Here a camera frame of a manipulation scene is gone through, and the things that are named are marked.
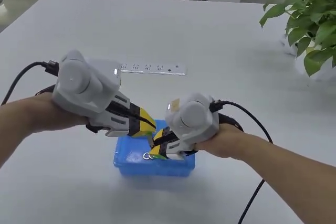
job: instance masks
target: blue plastic container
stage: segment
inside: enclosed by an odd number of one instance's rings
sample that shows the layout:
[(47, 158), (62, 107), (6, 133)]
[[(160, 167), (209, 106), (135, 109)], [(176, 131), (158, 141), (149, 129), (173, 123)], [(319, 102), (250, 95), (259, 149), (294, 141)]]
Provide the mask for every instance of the blue plastic container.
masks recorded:
[[(165, 128), (166, 122), (155, 120), (156, 129)], [(154, 176), (177, 176), (187, 177), (195, 168), (195, 155), (186, 157), (184, 160), (150, 159), (144, 160), (142, 155), (150, 151), (145, 137), (132, 138), (122, 136), (118, 138), (114, 153), (114, 166), (119, 168), (122, 175), (154, 175)]]

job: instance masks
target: white table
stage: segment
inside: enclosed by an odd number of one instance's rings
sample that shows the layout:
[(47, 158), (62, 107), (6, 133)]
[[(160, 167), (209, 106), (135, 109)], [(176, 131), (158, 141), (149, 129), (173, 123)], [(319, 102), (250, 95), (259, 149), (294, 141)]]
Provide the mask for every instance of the white table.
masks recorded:
[[(238, 102), (278, 145), (336, 165), (335, 94), (299, 76), (282, 53), (286, 18), (261, 30), (261, 16), (259, 4), (40, 0), (0, 34), (0, 97), (27, 64), (74, 48), (87, 57), (182, 62), (185, 77), (125, 73), (121, 91), (159, 119), (168, 101), (193, 91)], [(12, 100), (54, 82), (31, 70)], [(263, 136), (242, 112), (222, 113)], [(115, 143), (81, 126), (26, 139), (0, 170), (0, 223), (237, 223), (260, 180), (242, 162), (202, 152), (189, 178), (125, 179), (113, 167)], [(301, 222), (266, 185), (245, 223)]]

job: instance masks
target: metal ring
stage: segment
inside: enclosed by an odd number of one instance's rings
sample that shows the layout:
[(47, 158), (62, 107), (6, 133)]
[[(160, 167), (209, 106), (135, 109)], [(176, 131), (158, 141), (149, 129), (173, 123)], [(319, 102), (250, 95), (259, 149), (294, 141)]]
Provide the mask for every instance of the metal ring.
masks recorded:
[(142, 155), (142, 158), (143, 158), (144, 160), (150, 160), (150, 159), (151, 159), (151, 155), (149, 155), (148, 152), (145, 152), (145, 153)]

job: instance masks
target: green plant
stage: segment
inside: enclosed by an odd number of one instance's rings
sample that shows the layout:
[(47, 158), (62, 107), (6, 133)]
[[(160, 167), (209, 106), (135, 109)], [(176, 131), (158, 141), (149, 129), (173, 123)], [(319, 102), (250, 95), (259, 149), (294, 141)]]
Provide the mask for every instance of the green plant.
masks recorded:
[[(273, 1), (264, 5), (264, 11)], [(304, 66), (309, 76), (331, 57), (332, 66), (336, 66), (336, 0), (282, 0), (267, 10), (260, 20), (261, 26), (269, 18), (282, 14), (289, 15), (286, 36), (290, 46), (294, 43), (297, 46), (296, 57), (306, 50)]]

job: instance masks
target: power strip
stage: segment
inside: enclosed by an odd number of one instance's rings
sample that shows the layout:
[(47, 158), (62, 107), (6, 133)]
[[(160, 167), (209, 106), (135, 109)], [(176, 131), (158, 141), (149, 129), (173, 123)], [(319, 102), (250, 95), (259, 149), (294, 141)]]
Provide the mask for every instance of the power strip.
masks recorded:
[(187, 68), (183, 64), (124, 62), (121, 64), (121, 72), (156, 73), (156, 74), (171, 74), (175, 76), (185, 76), (187, 74)]

